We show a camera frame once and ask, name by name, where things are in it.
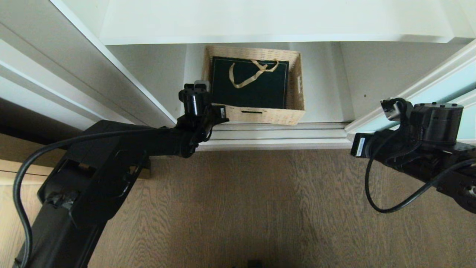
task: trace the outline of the white shelf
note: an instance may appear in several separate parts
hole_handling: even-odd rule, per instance
[[[469,43],[475,37],[458,1],[448,0],[110,0],[103,19],[99,38],[105,45],[283,41]]]
[[[350,122],[399,94],[464,47],[411,42],[225,43],[222,46],[302,53],[306,114],[301,123]],[[175,118],[178,92],[200,80],[206,44],[108,46],[119,61]]]

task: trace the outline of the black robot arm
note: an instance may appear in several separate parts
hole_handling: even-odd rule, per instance
[[[211,104],[208,89],[206,81],[185,85],[179,93],[185,115],[174,128],[100,121],[77,138],[47,146],[71,144],[38,191],[42,207],[33,226],[20,216],[26,241],[14,267],[86,267],[107,221],[149,165],[149,156],[190,157],[210,138],[213,126],[228,121],[225,107]],[[14,188],[20,215],[21,171]]]
[[[401,98],[382,101],[397,130],[357,133],[351,154],[369,158],[365,177],[366,196],[382,213],[395,212],[431,187],[452,197],[462,208],[476,213],[476,147],[456,141],[463,107],[450,103],[422,103],[413,106]],[[400,204],[382,209],[369,190],[372,162],[377,160],[425,184]]]

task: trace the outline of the black cable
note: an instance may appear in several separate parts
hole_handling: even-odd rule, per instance
[[[410,157],[410,158],[407,158],[407,159],[403,158],[403,159],[401,159],[401,160],[398,161],[398,162],[395,161],[394,163],[385,164],[385,165],[388,166],[388,167],[399,167],[399,166],[403,166],[403,165],[405,165],[405,164],[408,164],[408,163],[410,163],[410,162],[413,162],[413,161],[415,161],[415,160],[417,160],[417,159],[420,159],[420,158],[422,158],[422,157],[423,157],[423,155],[414,155],[413,157]]]
[[[87,135],[82,135],[78,137],[74,137],[71,139],[59,141],[56,143],[49,144],[45,147],[42,147],[38,149],[36,152],[34,152],[32,155],[30,155],[24,162],[21,164],[20,169],[17,172],[17,175],[15,176],[15,181],[13,182],[13,202],[15,203],[15,207],[18,212],[18,216],[20,217],[21,224],[23,225],[23,229],[25,231],[25,248],[23,251],[23,260],[19,262],[18,260],[15,259],[15,265],[17,267],[25,268],[26,265],[28,264],[28,261],[30,259],[30,255],[33,249],[33,235],[31,232],[31,225],[30,222],[28,221],[28,216],[25,212],[25,208],[23,207],[23,204],[21,203],[21,197],[20,197],[20,189],[21,189],[21,182],[23,181],[23,177],[25,176],[28,167],[40,156],[43,154],[52,151],[54,149],[67,146],[70,144],[78,143],[78,142],[84,142],[84,141],[90,141],[90,140],[96,140],[96,139],[101,139],[101,138],[109,138],[109,137],[114,137],[114,136],[122,136],[122,135],[131,135],[131,134],[142,134],[146,132],[165,132],[168,131],[168,128],[161,128],[161,129],[140,129],[140,130],[126,130],[126,131],[115,131],[115,132],[106,132],[106,133],[98,133],[98,134],[87,134]]]
[[[412,152],[416,151],[420,147],[420,145],[423,143],[422,139],[423,139],[423,127],[420,127],[419,130],[418,130],[418,137],[416,138],[415,143],[410,148],[402,149],[400,152],[396,152],[395,154],[389,156],[385,160],[385,165],[387,165],[387,166],[392,166],[392,165],[397,166],[396,164],[390,163],[390,160],[393,159],[394,162],[396,162],[398,157],[406,156],[406,155],[409,155]]]
[[[367,196],[367,200],[369,201],[369,203],[373,207],[373,209],[375,209],[376,211],[378,211],[380,213],[392,213],[392,212],[395,212],[397,210],[400,210],[400,209],[406,207],[408,204],[410,204],[415,199],[420,197],[420,195],[422,195],[424,192],[426,192],[429,188],[431,188],[432,186],[435,186],[448,172],[459,169],[459,168],[464,167],[466,165],[471,165],[471,164],[476,163],[476,158],[468,159],[468,160],[465,160],[463,162],[459,162],[459,163],[456,163],[456,164],[452,165],[451,167],[449,167],[449,168],[445,169],[444,171],[440,172],[432,180],[425,183],[422,187],[420,187],[416,192],[414,192],[412,195],[410,195],[407,199],[403,200],[400,204],[398,204],[396,206],[393,206],[391,208],[386,208],[386,209],[382,209],[382,208],[377,207],[377,205],[372,200],[372,197],[370,196],[370,190],[369,190],[369,187],[368,187],[368,176],[370,174],[370,167],[372,166],[372,161],[373,161],[373,159],[371,159],[371,161],[368,162],[367,170],[366,170],[366,174],[365,174],[365,194]]]
[[[204,142],[207,142],[210,140],[211,138],[211,133],[213,132],[213,127],[210,128],[210,133],[208,134],[208,137],[206,137],[206,139],[204,140]]]

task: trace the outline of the basket handle hole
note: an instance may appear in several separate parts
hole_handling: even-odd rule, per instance
[[[241,111],[242,113],[263,113],[263,112],[253,112],[253,111]]]

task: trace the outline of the wicker basket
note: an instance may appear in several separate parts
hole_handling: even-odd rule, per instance
[[[301,53],[297,51],[207,46],[203,61],[203,80],[209,80],[212,58],[228,57],[258,61],[289,61],[286,109],[251,108],[226,105],[230,121],[296,125],[305,113],[302,86]]]

